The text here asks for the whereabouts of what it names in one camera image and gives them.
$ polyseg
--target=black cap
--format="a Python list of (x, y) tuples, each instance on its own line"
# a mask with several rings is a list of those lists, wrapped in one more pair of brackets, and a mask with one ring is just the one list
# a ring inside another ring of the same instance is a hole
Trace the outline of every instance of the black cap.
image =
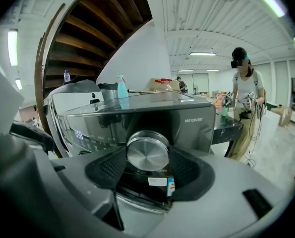
[(242, 60), (245, 59), (247, 56), (247, 52), (245, 51), (244, 48), (235, 48), (232, 52), (232, 59), (233, 60)]

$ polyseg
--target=spray bottle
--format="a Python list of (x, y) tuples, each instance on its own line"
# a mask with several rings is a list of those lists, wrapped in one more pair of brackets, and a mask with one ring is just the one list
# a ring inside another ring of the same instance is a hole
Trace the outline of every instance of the spray bottle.
[(128, 97), (127, 88), (125, 85), (124, 76), (120, 75), (118, 76), (119, 82), (118, 82), (118, 98), (126, 98)]

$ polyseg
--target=water bottle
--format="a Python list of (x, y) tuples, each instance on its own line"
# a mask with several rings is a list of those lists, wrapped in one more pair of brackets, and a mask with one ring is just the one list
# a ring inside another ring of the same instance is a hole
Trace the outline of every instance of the water bottle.
[(67, 69), (64, 71), (63, 78), (64, 78), (65, 83), (70, 81), (70, 74), (69, 74), (69, 71)]

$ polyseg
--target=plastic bottle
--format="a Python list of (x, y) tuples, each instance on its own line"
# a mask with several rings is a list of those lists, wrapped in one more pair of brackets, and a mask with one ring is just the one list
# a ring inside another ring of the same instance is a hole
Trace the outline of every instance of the plastic bottle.
[(65, 83), (70, 81), (70, 74), (67, 69), (64, 71), (63, 79), (64, 79)]
[(126, 98), (128, 97), (127, 88), (125, 85), (125, 80), (123, 75), (118, 76), (118, 98)]

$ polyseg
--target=metal knob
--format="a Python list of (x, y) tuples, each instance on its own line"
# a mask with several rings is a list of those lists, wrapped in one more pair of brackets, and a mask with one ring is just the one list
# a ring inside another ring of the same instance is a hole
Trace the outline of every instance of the metal knob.
[(140, 170), (159, 171), (169, 162), (169, 142), (157, 132), (139, 131), (129, 138), (126, 147), (128, 161)]

